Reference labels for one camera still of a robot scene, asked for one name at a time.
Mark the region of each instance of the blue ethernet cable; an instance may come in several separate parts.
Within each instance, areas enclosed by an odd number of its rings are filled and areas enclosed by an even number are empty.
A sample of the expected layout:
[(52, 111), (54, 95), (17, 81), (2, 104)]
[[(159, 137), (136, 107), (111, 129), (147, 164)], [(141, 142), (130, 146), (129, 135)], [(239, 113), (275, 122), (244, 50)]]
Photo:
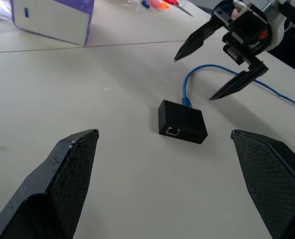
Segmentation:
[[(195, 72), (195, 71), (198, 71), (200, 69), (203, 69), (203, 68), (206, 68), (206, 67), (216, 67), (216, 68), (219, 68), (219, 69), (222, 69), (224, 71), (227, 71), (229, 73), (232, 73), (234, 75), (237, 75), (238, 73), (235, 72), (235, 71), (232, 71), (224, 66), (220, 66), (220, 65), (215, 65), (215, 64), (206, 64), (206, 65), (201, 65), (201, 66), (198, 66), (196, 68), (194, 68), (193, 70), (191, 70), (185, 77), (185, 80), (184, 80), (184, 83), (183, 83), (183, 98), (182, 98), (182, 104), (184, 106), (187, 106), (187, 107), (192, 107), (192, 103), (190, 101), (190, 99), (187, 97), (186, 95), (186, 85), (187, 85), (187, 81), (189, 79), (189, 77)], [(265, 83), (259, 81), (259, 80), (254, 80), (255, 83), (267, 88), (268, 90), (270, 90), (271, 92), (275, 93), (277, 96), (293, 103), (295, 105), (295, 101), (287, 96), (284, 96), (282, 95), (281, 93), (279, 93), (278, 91), (274, 90), (272, 87), (266, 85)]]

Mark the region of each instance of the plastic bag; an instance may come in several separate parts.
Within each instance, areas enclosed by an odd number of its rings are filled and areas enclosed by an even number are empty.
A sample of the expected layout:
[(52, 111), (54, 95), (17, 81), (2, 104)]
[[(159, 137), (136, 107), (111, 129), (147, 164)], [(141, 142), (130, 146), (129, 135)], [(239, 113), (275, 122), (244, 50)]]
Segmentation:
[(143, 8), (140, 0), (118, 0), (117, 3), (122, 7), (135, 11), (140, 11)]
[(12, 21), (11, 4), (7, 0), (0, 0), (0, 19)]

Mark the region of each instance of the white table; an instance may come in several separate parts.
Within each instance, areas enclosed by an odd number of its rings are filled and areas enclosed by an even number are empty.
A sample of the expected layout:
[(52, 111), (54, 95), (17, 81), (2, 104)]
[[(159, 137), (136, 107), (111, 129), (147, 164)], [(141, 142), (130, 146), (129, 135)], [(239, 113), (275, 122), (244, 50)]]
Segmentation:
[[(243, 69), (215, 38), (174, 63), (181, 44), (0, 53), (0, 211), (58, 140), (98, 128), (74, 239), (270, 239), (230, 133), (263, 133), (295, 152), (295, 107), (254, 84), (210, 102), (231, 76), (204, 70), (188, 94), (209, 136), (197, 145), (159, 135), (157, 108), (163, 99), (180, 103), (188, 71), (206, 63)], [(260, 59), (270, 69), (261, 80), (295, 99), (295, 70), (268, 53)]]
[[(137, 43), (184, 41), (210, 16), (187, 2), (184, 8), (161, 11), (154, 8), (136, 11), (126, 8), (127, 0), (96, 0), (87, 47)], [(74, 44), (31, 34), (0, 20), (0, 52), (79, 47)]]

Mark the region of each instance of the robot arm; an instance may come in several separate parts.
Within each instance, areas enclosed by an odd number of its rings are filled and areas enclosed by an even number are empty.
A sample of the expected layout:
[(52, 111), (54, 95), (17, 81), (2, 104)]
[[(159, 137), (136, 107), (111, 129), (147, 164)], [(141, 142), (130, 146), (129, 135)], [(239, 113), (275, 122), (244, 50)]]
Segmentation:
[(238, 92), (265, 74), (268, 68), (256, 55), (273, 49), (281, 42), (286, 18), (295, 25), (295, 7), (286, 0), (269, 0), (260, 8), (248, 0), (243, 2), (246, 7), (241, 10), (240, 16), (235, 20), (222, 9), (217, 8), (210, 21), (192, 33), (175, 56), (175, 61), (182, 59), (200, 48), (204, 40), (219, 28), (224, 27), (228, 30), (222, 39), (226, 44), (223, 47), (224, 52), (238, 65), (246, 61), (249, 64), (249, 71), (239, 73), (210, 100)]

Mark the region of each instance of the textured surface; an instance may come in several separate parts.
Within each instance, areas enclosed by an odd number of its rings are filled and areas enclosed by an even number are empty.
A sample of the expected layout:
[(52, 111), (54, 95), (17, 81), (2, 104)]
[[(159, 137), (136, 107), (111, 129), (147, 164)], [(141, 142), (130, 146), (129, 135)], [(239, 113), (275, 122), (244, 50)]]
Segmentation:
[(53, 204), (66, 239), (72, 239), (87, 196), (95, 155), (92, 134), (76, 143), (49, 189)]
[(235, 146), (247, 190), (272, 238), (283, 238), (295, 217), (295, 179), (270, 148), (242, 135)]

